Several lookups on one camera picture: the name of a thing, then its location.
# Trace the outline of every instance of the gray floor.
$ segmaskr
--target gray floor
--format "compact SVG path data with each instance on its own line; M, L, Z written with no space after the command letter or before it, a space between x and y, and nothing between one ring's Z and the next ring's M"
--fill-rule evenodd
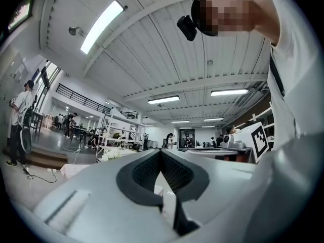
M28 180L20 164L16 168L8 167L5 164L7 160L9 160L8 156L0 154L0 167L5 181L6 191L12 200L24 205L31 211L49 192L66 181L66 178L59 171L54 173L57 178L55 183L48 183L37 177ZM52 172L48 172L47 169L32 165L27 165L27 167L31 175L37 175L48 181L55 181Z
M40 148L55 153L66 154L69 164L94 164L96 162L96 150L85 148L83 141L80 143L79 138L68 139L64 136L63 131L41 129L40 133L33 130L31 133L31 143L33 147Z

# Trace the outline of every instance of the ceiling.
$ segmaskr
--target ceiling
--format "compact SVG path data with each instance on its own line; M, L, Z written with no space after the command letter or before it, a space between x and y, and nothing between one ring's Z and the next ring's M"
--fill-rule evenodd
M187 41L176 23L190 14L192 0L118 0L128 8L84 54L84 37L71 36L68 28L79 26L86 35L112 1L47 0L40 28L46 58L112 100L165 124L190 120L190 126L199 126L206 124L204 118L224 117L214 123L223 126L264 96L258 90L267 80L269 41L256 32L234 37L198 33ZM251 93L211 97L213 90L234 88ZM147 103L171 95L180 101Z
M93 118L91 118L91 120L95 121L95 122L98 122L99 121L99 116L94 116L93 114L90 114L86 111L82 111L78 108L75 108L71 105L68 105L56 98L52 98L53 100L53 104L56 106L56 107L60 107L62 109L66 109L66 107L68 106L69 107L69 110L68 111L64 111L62 114L66 114L67 112L69 113L73 113L73 112L76 112L78 116L81 116L82 118L86 118L86 117L89 117L89 116L93 116Z

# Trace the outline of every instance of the cable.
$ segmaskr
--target cable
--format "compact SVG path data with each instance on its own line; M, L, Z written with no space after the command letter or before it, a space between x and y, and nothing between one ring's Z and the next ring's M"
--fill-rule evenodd
M50 183L50 184L52 184L52 183L55 183L56 181L57 181L57 178L56 178L56 176L54 175L54 172L53 172L53 170L52 170L52 174L53 174L53 176L55 177L55 181L48 181L48 180L46 180L46 179L44 179L44 178L42 178L42 177L39 177L39 176L37 176L37 175L31 175L27 170L26 170L26 168L23 168L23 170L24 170L24 172L28 175L27 176L27 179L28 180L32 180L34 177L37 177L37 178L40 178L40 179L42 179L42 180L44 180L44 181L46 181L46 182L48 182L48 183Z

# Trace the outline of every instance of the fluorescent light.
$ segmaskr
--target fluorescent light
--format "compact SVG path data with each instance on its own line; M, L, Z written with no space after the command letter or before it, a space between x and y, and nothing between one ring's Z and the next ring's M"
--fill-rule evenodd
M248 89L212 91L211 96L219 96L219 95L243 95L243 94L246 94L248 91L249 91Z
M210 122L212 120L223 120L224 118L213 118L213 119L204 119L205 122Z
M155 104L155 103L166 103L166 102L172 102L172 101L179 101L180 98L179 96L170 96L170 97L164 97L160 99L154 99L154 100L149 100L149 104Z
M95 43L99 35L122 11L123 7L117 2L113 1L107 9L99 16L95 24L92 26L87 37L85 38L81 50L88 54L92 45Z
M179 123L188 123L188 120L177 120L177 121L172 121L171 123L173 124L179 124Z

